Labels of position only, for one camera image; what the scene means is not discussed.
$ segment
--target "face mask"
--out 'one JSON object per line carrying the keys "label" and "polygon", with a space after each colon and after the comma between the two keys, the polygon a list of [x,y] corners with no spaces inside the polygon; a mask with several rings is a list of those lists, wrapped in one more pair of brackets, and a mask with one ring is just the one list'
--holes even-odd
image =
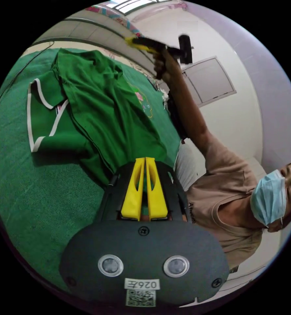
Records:
{"label": "face mask", "polygon": [[285,214],[286,192],[285,178],[278,170],[262,178],[250,198],[250,207],[254,217],[268,227]]}

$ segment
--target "screw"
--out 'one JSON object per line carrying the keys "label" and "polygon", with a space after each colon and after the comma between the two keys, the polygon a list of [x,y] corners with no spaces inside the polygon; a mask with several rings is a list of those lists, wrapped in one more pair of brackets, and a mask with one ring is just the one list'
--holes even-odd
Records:
{"label": "screw", "polygon": [[150,230],[146,226],[142,226],[141,228],[139,228],[138,233],[141,236],[146,236],[146,235],[148,235],[150,233]]}
{"label": "screw", "polygon": [[222,279],[221,278],[217,278],[212,282],[212,287],[213,288],[217,288],[222,284]]}
{"label": "screw", "polygon": [[67,277],[67,278],[66,278],[66,281],[67,281],[67,283],[68,283],[70,286],[76,286],[76,285],[77,285],[77,282],[76,282],[72,277]]}

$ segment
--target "man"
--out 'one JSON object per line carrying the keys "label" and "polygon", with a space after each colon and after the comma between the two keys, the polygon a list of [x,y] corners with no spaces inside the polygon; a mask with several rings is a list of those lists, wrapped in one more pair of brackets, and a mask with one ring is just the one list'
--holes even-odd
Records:
{"label": "man", "polygon": [[290,223],[291,163],[257,183],[248,164],[208,130],[179,64],[166,50],[154,60],[188,137],[205,158],[206,174],[186,192],[192,221],[219,240],[234,268],[254,254],[264,229],[277,232]]}

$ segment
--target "white cloth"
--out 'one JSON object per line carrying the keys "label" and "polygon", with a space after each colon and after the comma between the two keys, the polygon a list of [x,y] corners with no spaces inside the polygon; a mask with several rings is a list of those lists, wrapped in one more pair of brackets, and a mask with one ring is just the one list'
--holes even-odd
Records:
{"label": "white cloth", "polygon": [[186,143],[179,145],[175,174],[185,191],[199,178],[194,153]]}

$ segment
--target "white sleeve trim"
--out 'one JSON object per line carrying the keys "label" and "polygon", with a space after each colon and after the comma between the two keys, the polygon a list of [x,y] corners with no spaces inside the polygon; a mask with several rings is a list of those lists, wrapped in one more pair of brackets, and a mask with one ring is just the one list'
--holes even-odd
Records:
{"label": "white sleeve trim", "polygon": [[[32,122],[31,122],[31,85],[32,85],[34,82],[36,82],[36,84],[37,84],[37,90],[38,90],[38,93],[39,93],[39,96],[40,96],[40,99],[41,99],[42,103],[43,103],[48,109],[53,109],[53,106],[49,105],[49,104],[46,102],[46,100],[45,100],[43,94],[41,94],[42,91],[41,91],[41,82],[40,82],[40,80],[39,80],[39,79],[33,80],[33,81],[29,84],[29,87],[28,87],[28,102],[27,102],[28,135],[29,135],[30,150],[31,150],[32,153],[38,151],[38,149],[39,149],[39,147],[40,147],[40,145],[41,145],[41,143],[42,143],[42,140],[45,138],[45,136],[42,136],[42,137],[38,137],[35,142],[34,142],[34,140],[33,140]],[[62,106],[61,106],[61,108],[60,108],[60,111],[59,111],[59,113],[58,113],[58,115],[57,115],[57,117],[56,117],[56,119],[55,119],[55,121],[54,121],[53,127],[52,127],[52,129],[51,129],[50,134],[49,134],[49,137],[52,137],[52,136],[55,134],[55,132],[56,132],[56,130],[57,130],[58,123],[59,123],[59,120],[60,120],[60,118],[61,118],[61,116],[62,116],[62,114],[63,114],[63,112],[64,112],[64,110],[66,109],[66,107],[67,107],[68,104],[69,104],[69,101],[68,101],[68,100],[66,100],[66,101],[62,104]]]}

